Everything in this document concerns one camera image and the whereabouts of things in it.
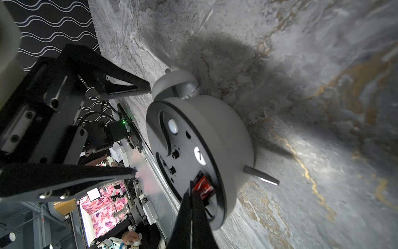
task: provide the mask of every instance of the black cable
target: black cable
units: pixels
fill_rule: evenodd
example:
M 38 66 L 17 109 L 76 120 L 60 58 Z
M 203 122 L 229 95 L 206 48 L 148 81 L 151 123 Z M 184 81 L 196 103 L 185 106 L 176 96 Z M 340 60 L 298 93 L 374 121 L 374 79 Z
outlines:
M 82 125 L 83 121 L 86 120 L 86 118 L 88 118 L 89 116 L 94 115 L 94 114 L 101 114 L 101 112 L 90 112 L 90 113 L 87 113 L 86 115 L 84 115 L 82 117 L 82 119 L 80 120 L 80 122 L 77 125 L 78 126 Z M 103 113 L 102 115 L 110 118 L 113 122 L 116 122 L 116 120 L 113 117 L 109 116 L 108 114 Z
M 102 103 L 101 103 L 101 117 L 99 118 L 100 120 L 102 119 L 102 116 L 103 116 L 103 110 L 102 110 L 102 108 L 103 108 L 103 104 L 105 104 L 105 101 L 102 101 Z
M 115 108 L 113 108 L 113 106 L 109 103 L 109 101 L 107 101 L 106 103 L 111 107 L 111 109 L 112 109 L 115 113 L 119 114 L 119 112 L 118 112 Z

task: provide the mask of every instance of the screw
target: screw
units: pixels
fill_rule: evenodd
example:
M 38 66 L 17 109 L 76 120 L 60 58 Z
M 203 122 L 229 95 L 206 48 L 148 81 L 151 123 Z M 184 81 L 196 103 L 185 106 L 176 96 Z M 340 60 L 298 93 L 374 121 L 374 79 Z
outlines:
M 40 198 L 40 199 L 45 199 L 45 198 L 49 197 L 52 193 L 53 193 L 52 190 L 47 191 L 47 192 L 45 192 L 44 194 L 41 194 L 41 195 L 39 196 L 39 198 Z
M 65 198 L 68 198 L 69 197 L 69 191 L 67 190 L 67 191 L 65 191 L 65 193 L 63 194 L 63 195 L 61 195 L 59 198 L 60 199 L 65 199 Z
M 18 135 L 12 135 L 10 138 L 11 143 L 16 143 L 19 140 L 19 136 Z
M 33 113 L 27 112 L 27 113 L 25 114 L 25 117 L 26 117 L 27 119 L 31 119 L 31 118 L 33 117 Z

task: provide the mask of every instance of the white knob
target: white knob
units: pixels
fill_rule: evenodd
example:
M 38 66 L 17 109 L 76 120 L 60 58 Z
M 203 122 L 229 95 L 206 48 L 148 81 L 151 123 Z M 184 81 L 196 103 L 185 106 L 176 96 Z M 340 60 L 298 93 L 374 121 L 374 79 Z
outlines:
M 178 127 L 176 122 L 174 121 L 174 119 L 170 119 L 169 122 L 169 129 L 173 134 L 177 134 L 178 133 Z

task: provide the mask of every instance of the pink object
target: pink object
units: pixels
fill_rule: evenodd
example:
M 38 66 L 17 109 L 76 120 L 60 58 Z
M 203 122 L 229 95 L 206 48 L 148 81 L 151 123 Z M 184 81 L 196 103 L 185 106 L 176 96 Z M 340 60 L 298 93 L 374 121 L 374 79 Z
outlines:
M 118 182 L 123 192 L 126 192 L 126 188 L 124 187 L 121 181 Z M 79 200 L 82 205 L 82 208 L 90 215 L 91 221 L 93 223 L 94 231 L 96 232 L 96 238 L 107 233 L 109 230 L 114 228 L 118 222 L 125 219 L 125 215 L 119 215 L 119 217 L 114 218 L 113 212 L 120 211 L 124 205 L 127 203 L 127 197 L 117 200 L 117 202 L 113 202 L 111 199 L 112 191 L 114 187 L 112 184 L 106 186 L 107 191 L 104 192 L 103 189 L 100 189 L 102 197 L 99 199 L 90 202 L 88 196 L 85 196 Z

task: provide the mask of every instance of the black wavy pattern backdrop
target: black wavy pattern backdrop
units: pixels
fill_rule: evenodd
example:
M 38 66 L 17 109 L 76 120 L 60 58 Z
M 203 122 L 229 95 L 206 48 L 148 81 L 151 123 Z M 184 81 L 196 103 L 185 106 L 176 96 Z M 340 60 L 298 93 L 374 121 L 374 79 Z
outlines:
M 96 32 L 86 0 L 2 0 L 16 25 L 21 30 L 18 61 L 24 71 L 29 71 L 41 56 L 58 57 L 68 44 L 85 45 L 101 53 Z M 94 88 L 88 88 L 84 106 L 78 121 L 89 112 L 100 112 L 102 99 Z M 104 113 L 112 115 L 105 103 Z M 85 122 L 99 120 L 98 114 L 89 116 Z M 111 120 L 103 116 L 107 124 Z

